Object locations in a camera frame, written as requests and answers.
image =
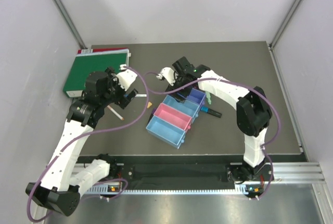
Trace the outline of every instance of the white stick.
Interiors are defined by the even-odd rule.
[[[124,118],[121,116],[121,115],[119,115],[118,113],[117,113],[117,111],[115,111],[113,108],[111,108],[111,106],[110,105],[108,105],[108,109],[109,110],[111,110],[112,111],[112,113],[114,113],[120,120],[124,120]]]

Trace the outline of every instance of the pink bin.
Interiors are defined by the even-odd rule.
[[[191,116],[188,116],[172,107],[169,107],[164,103],[161,103],[160,106],[158,106],[154,115],[168,123],[171,123],[172,125],[175,125],[182,130],[187,131],[191,128]]]

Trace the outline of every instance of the stacked bins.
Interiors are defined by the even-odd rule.
[[[184,143],[185,134],[202,105],[206,94],[192,89],[184,103],[177,102],[167,95],[164,101],[154,112],[154,116],[148,123],[147,131],[162,141],[179,148]]]

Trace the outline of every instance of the wall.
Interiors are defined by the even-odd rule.
[[[332,1],[304,0],[275,51],[308,153],[333,195],[332,32]]]
[[[25,188],[48,163],[78,49],[52,0],[0,0],[0,222],[28,223]]]
[[[62,0],[86,44],[270,42],[293,0]]]

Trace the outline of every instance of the green object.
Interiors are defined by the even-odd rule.
[[[121,64],[129,64],[129,51],[122,53],[94,52],[77,55],[67,81],[63,87],[67,97],[80,97],[85,89],[85,80],[94,71],[105,71],[107,67],[113,67],[116,73],[120,72]]]
[[[209,105],[212,104],[212,100],[210,99],[210,93],[206,91],[206,100],[208,102]]]

